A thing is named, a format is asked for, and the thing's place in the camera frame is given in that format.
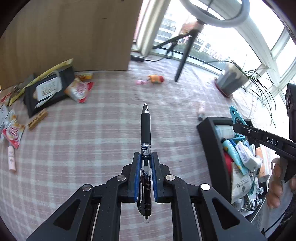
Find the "pen grip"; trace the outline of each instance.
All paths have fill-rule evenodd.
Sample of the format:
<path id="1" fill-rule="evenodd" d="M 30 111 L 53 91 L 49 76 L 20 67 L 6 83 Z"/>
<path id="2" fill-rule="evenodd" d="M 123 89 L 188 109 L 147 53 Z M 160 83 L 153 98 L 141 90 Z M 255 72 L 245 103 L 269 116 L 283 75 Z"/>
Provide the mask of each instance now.
<path id="1" fill-rule="evenodd" d="M 150 114 L 141 115 L 141 143 L 151 143 Z"/>

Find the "pen tip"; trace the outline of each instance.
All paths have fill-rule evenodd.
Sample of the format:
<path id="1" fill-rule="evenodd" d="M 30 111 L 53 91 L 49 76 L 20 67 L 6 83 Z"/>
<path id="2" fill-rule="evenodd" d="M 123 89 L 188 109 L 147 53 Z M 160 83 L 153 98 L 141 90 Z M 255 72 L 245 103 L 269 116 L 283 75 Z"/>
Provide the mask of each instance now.
<path id="1" fill-rule="evenodd" d="M 143 106 L 142 113 L 149 113 L 148 105 L 146 103 Z"/>

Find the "orange toy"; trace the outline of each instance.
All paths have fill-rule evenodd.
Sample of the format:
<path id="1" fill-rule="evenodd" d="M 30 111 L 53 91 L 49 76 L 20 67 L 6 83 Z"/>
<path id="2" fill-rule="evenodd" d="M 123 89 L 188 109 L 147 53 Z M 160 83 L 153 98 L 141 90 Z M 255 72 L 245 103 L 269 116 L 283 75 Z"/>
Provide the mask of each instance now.
<path id="1" fill-rule="evenodd" d="M 164 82 L 164 78 L 161 75 L 148 75 L 148 79 L 152 82 L 152 83 L 162 83 Z"/>

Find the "black pen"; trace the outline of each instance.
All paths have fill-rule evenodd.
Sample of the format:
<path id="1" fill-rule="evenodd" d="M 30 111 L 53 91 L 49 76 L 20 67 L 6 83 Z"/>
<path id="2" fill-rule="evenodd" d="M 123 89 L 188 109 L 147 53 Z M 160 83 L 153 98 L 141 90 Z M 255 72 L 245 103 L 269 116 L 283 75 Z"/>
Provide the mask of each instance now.
<path id="1" fill-rule="evenodd" d="M 141 174 L 140 174 L 138 210 L 148 223 L 151 215 L 151 132 L 150 114 L 145 103 L 141 115 Z"/>

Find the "teal clip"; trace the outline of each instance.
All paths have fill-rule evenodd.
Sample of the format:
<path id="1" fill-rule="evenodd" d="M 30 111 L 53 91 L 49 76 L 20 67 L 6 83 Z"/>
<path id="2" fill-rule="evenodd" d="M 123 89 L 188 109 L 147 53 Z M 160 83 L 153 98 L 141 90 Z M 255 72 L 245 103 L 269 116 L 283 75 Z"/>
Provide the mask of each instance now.
<path id="1" fill-rule="evenodd" d="M 244 121 L 244 119 L 241 117 L 241 115 L 237 112 L 237 109 L 234 106 L 229 107 L 230 113 L 231 113 L 231 118 L 232 122 L 235 124 L 236 122 L 240 122 L 244 125 L 247 125 L 247 123 Z M 244 135 L 235 133 L 235 138 L 232 138 L 233 140 L 236 141 L 244 141 L 246 137 Z"/>

